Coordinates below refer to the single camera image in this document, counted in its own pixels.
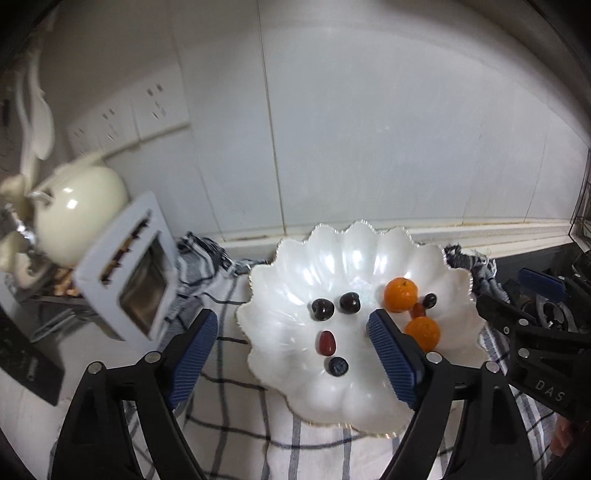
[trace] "white tile wall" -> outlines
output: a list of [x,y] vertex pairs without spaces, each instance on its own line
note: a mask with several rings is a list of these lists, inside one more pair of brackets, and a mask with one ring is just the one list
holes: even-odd
[[549,110],[535,95],[489,67],[484,88],[488,104],[464,217],[523,221],[540,170]]
[[287,225],[461,218],[485,113],[482,64],[391,31],[271,22],[263,5]]
[[224,232],[283,232],[255,0],[174,0],[196,157]]
[[190,129],[109,163],[132,194],[157,191],[175,234],[574,208],[589,117],[523,45],[452,0],[66,0],[41,60],[54,163],[71,158],[61,124],[170,61]]
[[219,227],[194,160],[191,130],[155,138],[111,158],[108,165],[125,180],[132,197],[156,194],[174,236],[188,230],[219,236]]
[[574,212],[587,160],[587,145],[550,111],[548,137],[527,219],[567,218]]

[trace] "white plastic utensil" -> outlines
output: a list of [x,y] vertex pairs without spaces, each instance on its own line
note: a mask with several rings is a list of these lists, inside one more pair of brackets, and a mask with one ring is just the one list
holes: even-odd
[[31,55],[29,62],[28,82],[31,96],[31,149],[41,160],[46,160],[55,140],[53,116],[45,101],[45,92],[39,85],[39,59],[41,49],[37,48]]
[[31,137],[33,135],[33,132],[27,116],[27,110],[25,108],[24,77],[25,70],[19,70],[16,75],[15,103],[17,107],[18,119],[21,123],[22,130],[21,174],[23,174],[26,179],[24,189],[24,195],[26,196],[29,194],[29,192],[37,182],[37,175],[39,172],[39,160],[37,159],[33,152],[33,149],[31,148]]

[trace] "blueberry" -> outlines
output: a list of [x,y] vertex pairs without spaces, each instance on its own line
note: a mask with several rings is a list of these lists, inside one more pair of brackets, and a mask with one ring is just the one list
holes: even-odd
[[427,293],[423,298],[423,307],[432,309],[437,304],[437,295],[434,293]]
[[347,360],[339,356],[334,356],[329,361],[328,372],[335,377],[342,377],[349,370]]

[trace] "white shell-shaped bowl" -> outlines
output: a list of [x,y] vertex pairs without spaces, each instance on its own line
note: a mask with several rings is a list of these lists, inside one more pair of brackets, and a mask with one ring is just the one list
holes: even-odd
[[[470,272],[450,268],[439,246],[417,245],[403,228],[382,233],[358,221],[343,232],[319,225],[303,242],[285,239],[271,265],[252,269],[251,301],[237,311],[252,346],[250,370],[311,424],[401,434],[413,411],[396,398],[365,329],[369,314],[383,308],[385,285],[396,277],[413,280],[420,296],[437,295],[427,313],[441,329],[437,352],[470,367],[488,360],[478,345],[485,322],[472,299]],[[359,294],[361,310],[344,314],[339,298],[350,291]],[[318,298],[336,307],[324,322],[311,313]],[[402,331],[411,320],[408,312],[390,316]],[[342,377],[326,371],[327,358],[317,351],[324,330],[335,336],[335,355],[349,364]]]

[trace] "white teapot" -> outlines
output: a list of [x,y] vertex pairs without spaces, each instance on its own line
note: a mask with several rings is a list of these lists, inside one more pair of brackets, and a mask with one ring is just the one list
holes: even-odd
[[61,267],[73,268],[129,202],[123,180],[91,153],[57,167],[29,195],[38,248]]

